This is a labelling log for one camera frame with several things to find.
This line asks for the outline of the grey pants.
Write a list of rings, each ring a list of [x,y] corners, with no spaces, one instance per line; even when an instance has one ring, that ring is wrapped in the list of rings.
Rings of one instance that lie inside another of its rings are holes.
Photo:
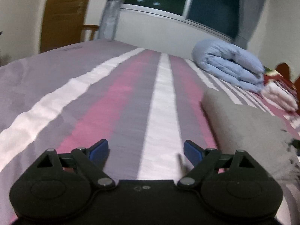
[[[282,119],[248,105],[238,105],[225,93],[208,89],[201,106],[223,153],[245,150],[280,183],[299,182],[295,139]]]

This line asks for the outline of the striped purple pink bedsheet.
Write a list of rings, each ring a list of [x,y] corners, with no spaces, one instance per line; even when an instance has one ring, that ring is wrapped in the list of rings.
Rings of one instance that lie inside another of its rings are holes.
[[[104,170],[115,180],[179,180],[185,140],[216,147],[200,107],[207,89],[278,116],[299,137],[297,115],[188,59],[122,42],[88,41],[2,66],[1,224],[15,217],[11,186],[49,148],[68,153],[106,139]]]

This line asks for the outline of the folded white blanket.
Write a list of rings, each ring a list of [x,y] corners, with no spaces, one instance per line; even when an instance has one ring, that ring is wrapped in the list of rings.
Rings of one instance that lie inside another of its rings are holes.
[[[296,112],[299,107],[296,97],[284,89],[278,81],[271,81],[265,85],[261,95],[288,112]]]

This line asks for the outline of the folded light blue duvet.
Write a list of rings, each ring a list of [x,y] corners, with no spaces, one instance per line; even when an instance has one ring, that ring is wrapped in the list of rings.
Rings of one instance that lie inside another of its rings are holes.
[[[194,46],[192,58],[200,69],[232,85],[254,93],[264,88],[262,63],[236,45],[222,40],[202,40]]]

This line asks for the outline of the folded red cloth stack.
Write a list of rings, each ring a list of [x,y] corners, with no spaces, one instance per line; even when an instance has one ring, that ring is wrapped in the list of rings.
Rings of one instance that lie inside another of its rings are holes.
[[[287,90],[291,94],[296,94],[295,85],[290,80],[290,67],[286,63],[279,64],[275,69],[264,68],[264,84],[271,82],[279,83],[280,87]]]

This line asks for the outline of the red wooden headboard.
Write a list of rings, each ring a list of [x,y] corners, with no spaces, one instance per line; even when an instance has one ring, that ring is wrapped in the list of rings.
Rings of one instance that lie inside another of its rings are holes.
[[[278,64],[276,67],[275,67],[275,70],[278,71],[282,76],[283,78],[291,81],[291,70],[290,70],[290,67],[288,66],[287,63],[285,62],[282,62],[280,64]],[[298,100],[298,110],[297,110],[297,114],[299,115],[299,97],[300,97],[300,80],[299,80],[299,77],[294,81],[294,86],[296,88],[296,93],[297,93],[297,100]]]

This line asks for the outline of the wooden chair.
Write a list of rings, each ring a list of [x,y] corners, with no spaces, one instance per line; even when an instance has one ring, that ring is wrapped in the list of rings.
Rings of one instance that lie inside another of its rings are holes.
[[[80,42],[84,42],[86,39],[86,32],[89,32],[89,41],[92,41],[95,38],[95,34],[96,32],[99,30],[99,26],[98,25],[94,25],[94,24],[84,24],[82,26],[82,31],[81,31],[81,38],[80,38]]]

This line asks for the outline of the brown wooden door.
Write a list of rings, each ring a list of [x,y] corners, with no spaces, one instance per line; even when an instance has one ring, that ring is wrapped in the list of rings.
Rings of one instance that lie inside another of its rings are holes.
[[[79,43],[88,3],[89,0],[47,0],[39,52]]]

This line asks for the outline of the left grey curtain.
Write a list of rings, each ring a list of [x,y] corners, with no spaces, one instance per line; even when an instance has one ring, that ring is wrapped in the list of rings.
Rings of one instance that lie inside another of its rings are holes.
[[[98,39],[113,40],[123,0],[107,0],[99,25]]]

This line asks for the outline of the grey curtain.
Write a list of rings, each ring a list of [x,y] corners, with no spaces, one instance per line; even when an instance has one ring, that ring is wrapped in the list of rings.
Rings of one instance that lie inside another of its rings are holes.
[[[123,0],[107,0],[99,25],[98,39],[113,40]]]
[[[248,48],[248,42],[259,22],[266,0],[239,0],[238,31],[233,43],[243,49]]]

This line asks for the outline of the right grey curtain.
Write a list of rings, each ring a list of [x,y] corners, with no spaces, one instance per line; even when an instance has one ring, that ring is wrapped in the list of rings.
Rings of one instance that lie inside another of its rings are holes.
[[[243,49],[248,48],[248,42],[259,22],[266,0],[239,0],[238,31],[233,43]]]

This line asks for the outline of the window with white frame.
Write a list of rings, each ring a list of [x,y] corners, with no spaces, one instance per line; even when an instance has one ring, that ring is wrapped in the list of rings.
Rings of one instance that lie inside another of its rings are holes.
[[[239,29],[239,0],[124,0],[153,13],[179,16],[234,38]]]

